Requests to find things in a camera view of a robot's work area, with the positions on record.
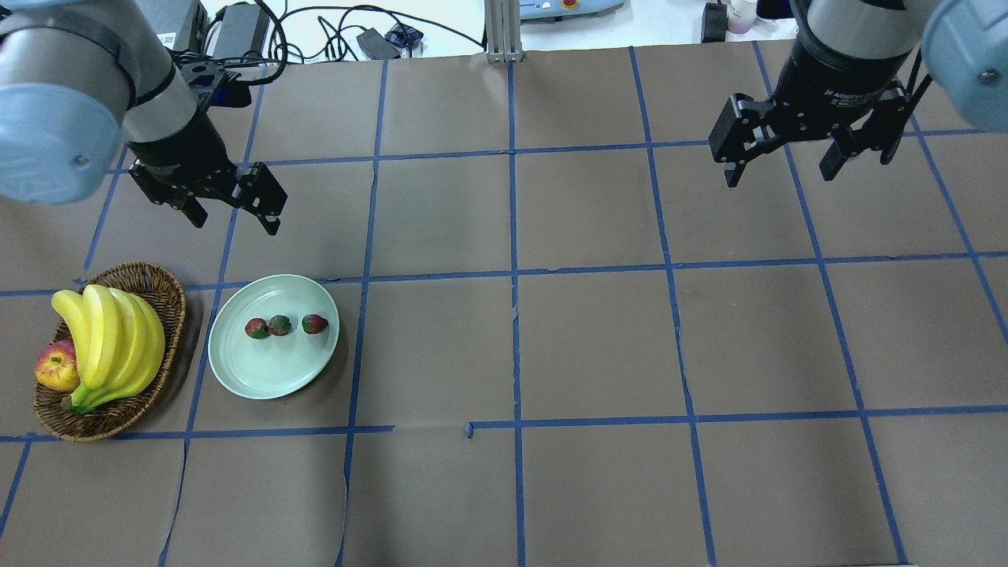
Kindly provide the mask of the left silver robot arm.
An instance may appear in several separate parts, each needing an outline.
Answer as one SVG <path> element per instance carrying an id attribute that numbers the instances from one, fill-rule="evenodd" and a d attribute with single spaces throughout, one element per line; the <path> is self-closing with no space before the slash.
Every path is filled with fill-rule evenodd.
<path id="1" fill-rule="evenodd" d="M 170 53 L 133 1 L 4 1 L 2 196 L 82 201 L 125 146 L 151 203 L 199 228 L 211 198 L 274 235 L 287 193 L 262 162 L 234 164 L 208 114 L 248 106 L 256 85 L 227 62 Z"/>

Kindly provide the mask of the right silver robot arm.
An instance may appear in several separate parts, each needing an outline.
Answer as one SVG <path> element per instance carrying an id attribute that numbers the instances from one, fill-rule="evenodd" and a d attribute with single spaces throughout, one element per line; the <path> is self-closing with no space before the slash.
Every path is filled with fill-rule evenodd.
<path id="1" fill-rule="evenodd" d="M 710 133 L 729 187 L 789 143 L 831 140 L 818 165 L 828 182 L 867 151 L 889 164 L 934 83 L 965 122 L 1006 131 L 1004 1 L 793 1 L 791 11 L 797 35 L 773 93 L 731 94 Z"/>

